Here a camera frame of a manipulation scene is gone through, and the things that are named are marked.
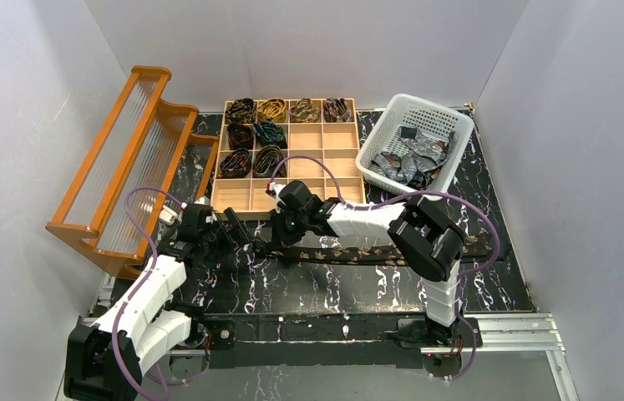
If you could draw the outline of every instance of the cable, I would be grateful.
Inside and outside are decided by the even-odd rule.
[[[341,186],[339,185],[337,178],[334,176],[334,174],[331,172],[331,170],[329,170],[329,168],[326,167],[326,165],[324,165],[324,163],[321,162],[320,160],[314,159],[313,157],[307,156],[307,155],[293,155],[293,156],[288,156],[285,159],[282,159],[280,164],[277,165],[277,167],[275,168],[275,171],[272,172],[272,178],[270,179],[270,183],[269,183],[270,186],[274,185],[275,176],[277,174],[277,171],[280,169],[280,166],[284,165],[284,163],[286,161],[288,161],[289,159],[296,159],[296,158],[308,159],[308,160],[311,160],[314,163],[317,163],[318,165],[320,165],[329,174],[329,177],[332,179],[332,181],[334,183],[334,186],[336,187],[337,197],[338,197],[339,201],[341,201],[345,206],[352,207],[354,210],[358,210],[358,211],[371,211],[371,210],[375,210],[375,209],[378,209],[378,208],[383,207],[383,206],[392,205],[395,202],[402,201],[403,199],[406,199],[406,198],[409,198],[409,197],[415,196],[415,195],[439,196],[441,198],[445,198],[445,199],[448,199],[450,201],[455,201],[455,202],[458,202],[458,203],[468,207],[476,215],[478,215],[479,218],[482,221],[484,221],[484,223],[486,223],[487,227],[489,228],[489,232],[491,233],[491,242],[492,242],[492,245],[493,245],[494,249],[493,249],[493,251],[491,253],[491,257],[489,258],[488,261],[486,261],[486,263],[484,263],[481,266],[475,267],[473,269],[469,269],[467,271],[461,272],[460,274],[457,275],[457,278],[459,280],[464,279],[469,274],[482,272],[483,270],[488,269],[491,265],[494,264],[496,259],[499,257],[499,250],[500,250],[499,233],[498,233],[498,231],[496,231],[496,227],[494,226],[494,223],[492,223],[491,220],[489,220],[489,217],[487,217],[484,214],[484,212],[481,211],[481,209],[479,209],[478,207],[474,206],[473,204],[469,203],[468,201],[466,201],[466,200],[464,200],[464,199],[462,199],[462,198],[460,198],[458,196],[445,194],[443,192],[437,192],[435,190],[416,190],[416,191],[413,191],[413,192],[409,192],[407,194],[402,194],[402,195],[395,196],[394,198],[388,199],[385,202],[381,202],[381,203],[379,203],[377,205],[369,205],[369,206],[355,205],[355,204],[347,202],[346,200],[343,199],[343,197],[341,196]],[[457,291],[457,298],[458,299],[461,299],[461,288],[462,288],[461,284],[463,284],[463,283],[459,283],[458,284],[458,286],[459,286],[458,287],[458,291]],[[451,380],[452,378],[459,378],[462,375],[464,375],[469,370],[469,368],[471,367],[472,363],[474,363],[474,357],[476,356],[476,332],[474,332],[475,329],[471,325],[471,323],[469,323],[469,321],[467,321],[464,318],[464,316],[461,314],[461,311],[459,310],[459,302],[456,302],[456,304],[457,304],[457,311],[456,311],[457,318],[463,324],[465,324],[469,328],[469,331],[471,332],[472,346],[471,346],[471,356],[469,357],[469,361],[454,376],[445,376],[445,379],[449,379],[449,380]]]
[[[462,337],[462,335],[459,335],[459,349],[457,349],[457,352],[454,353],[454,356],[459,356],[462,353],[462,350],[464,349],[464,337]]]
[[[149,276],[155,270],[157,257],[159,256],[159,253],[157,252],[157,249],[156,249],[155,241],[152,239],[149,233],[147,233],[147,230],[145,230],[145,228],[134,218],[134,216],[132,215],[132,210],[130,209],[129,201],[132,199],[132,195],[142,190],[153,190],[155,192],[159,192],[160,194],[166,195],[179,208],[181,208],[182,206],[181,201],[176,199],[172,194],[160,188],[154,188],[153,186],[143,186],[140,188],[136,188],[132,190],[129,194],[127,194],[127,196],[124,198],[124,213],[127,215],[129,220],[132,221],[134,228],[136,228],[137,231],[139,231],[145,237],[145,239],[147,240],[147,243],[150,245],[150,248],[152,250],[152,266],[145,273],[145,276],[140,280],[140,282],[136,286],[134,286],[134,288],[132,289],[132,292],[130,292],[129,295],[127,296],[127,300],[122,302],[122,307],[117,311],[117,314],[115,315],[114,322],[113,322],[111,342],[112,342],[115,361],[117,362],[119,370],[122,372],[124,379],[127,380],[127,383],[129,383],[129,385],[132,386],[132,388],[134,388],[134,390],[137,393],[147,398],[149,401],[166,401],[169,399],[169,387],[166,385],[166,383],[164,383],[164,393],[165,393],[164,398],[158,398],[157,396],[153,395],[149,391],[142,388],[142,386],[140,386],[137,383],[137,380],[134,379],[134,377],[132,376],[132,373],[130,373],[129,370],[127,369],[127,366],[124,364],[124,360],[122,359],[122,354],[119,351],[118,330],[117,330],[117,327],[119,326],[119,320],[122,317],[122,314],[124,313],[124,310],[128,305],[128,301],[132,299],[132,296],[145,284],[145,282],[147,281],[147,278],[149,278]],[[161,378],[161,380],[165,381],[164,374],[161,372],[161,368],[159,367],[159,364],[156,364],[155,366],[156,366],[157,373],[159,374],[159,377]]]
[[[457,346],[457,340],[454,340],[452,342],[452,349],[449,350],[449,355],[451,355],[454,352],[454,347]]]

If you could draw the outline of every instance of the clear acrylic panel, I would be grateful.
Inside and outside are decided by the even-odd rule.
[[[188,114],[158,114],[152,122],[122,193],[115,202],[113,213],[100,236],[99,249],[131,255],[137,252],[142,235],[124,213],[124,200],[135,188],[161,187],[187,117]],[[131,210],[142,226],[149,220],[158,195],[158,192],[151,190],[132,195]]]
[[[149,103],[156,83],[156,79],[140,79],[132,88],[132,92],[124,103],[124,107],[100,153],[95,158],[90,172],[86,175],[68,214],[63,219],[65,223],[90,225],[95,211],[103,199],[105,190],[112,180],[115,169],[117,169],[117,164],[122,159],[123,150],[132,138],[132,133],[142,117],[142,112]]]

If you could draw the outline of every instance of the orange wooden rack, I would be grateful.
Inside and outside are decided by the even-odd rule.
[[[124,213],[134,188],[169,189],[187,145],[210,146],[203,177],[211,176],[218,138],[191,133],[199,110],[161,95],[171,79],[162,67],[135,66],[46,229],[115,277],[135,279],[147,242]],[[195,195],[202,197],[204,178]],[[151,233],[165,197],[140,191],[132,211]]]

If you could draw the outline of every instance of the rolled necktie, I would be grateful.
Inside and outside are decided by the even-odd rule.
[[[221,162],[218,178],[244,178],[251,168],[250,151],[237,149]]]
[[[255,153],[255,162],[252,164],[252,176],[255,178],[270,178],[272,171],[284,159],[279,146],[268,145]],[[287,177],[287,169],[283,165],[277,172],[278,177]]]
[[[277,145],[281,149],[287,149],[284,129],[272,121],[265,121],[260,124],[254,123],[252,125],[252,130],[255,131],[257,141],[260,142],[261,145]]]
[[[319,108],[314,105],[311,99],[299,99],[290,108],[290,122],[292,123],[318,123]]]
[[[255,100],[238,99],[226,110],[226,124],[252,124],[255,122]]]
[[[269,119],[276,123],[284,123],[287,120],[287,102],[284,99],[268,99],[257,105],[257,120]]]
[[[348,123],[353,121],[345,99],[324,100],[324,120],[328,123]]]
[[[252,149],[254,146],[254,138],[252,129],[247,125],[233,123],[228,125],[228,147],[235,149]]]

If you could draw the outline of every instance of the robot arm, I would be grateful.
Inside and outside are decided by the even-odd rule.
[[[423,278],[433,337],[441,343],[454,340],[461,308],[456,299],[457,274],[466,234],[430,200],[417,195],[404,204],[357,210],[338,198],[322,202],[298,180],[275,185],[271,193],[277,205],[271,212],[273,241],[280,239],[283,246],[300,241],[307,231],[320,236],[367,236],[395,244]]]
[[[234,250],[246,244],[256,249],[291,246],[307,231],[320,236],[368,236],[391,241],[422,278],[428,295],[426,338],[452,343],[458,336],[461,305],[456,300],[459,259],[465,234],[424,196],[404,204],[372,210],[344,205],[338,198],[322,201],[298,180],[274,185],[276,199],[270,212],[272,240],[255,239],[228,208],[227,225],[205,205],[187,206],[176,232],[176,242],[164,241],[156,267],[150,259],[143,274],[118,302],[91,326],[78,325],[68,338],[64,392],[75,399],[134,400],[136,392],[115,362],[112,331],[118,323],[118,346],[124,365],[141,383],[143,375],[181,342],[202,338],[193,330],[203,320],[202,311],[166,301],[186,279],[184,259],[197,251]]]

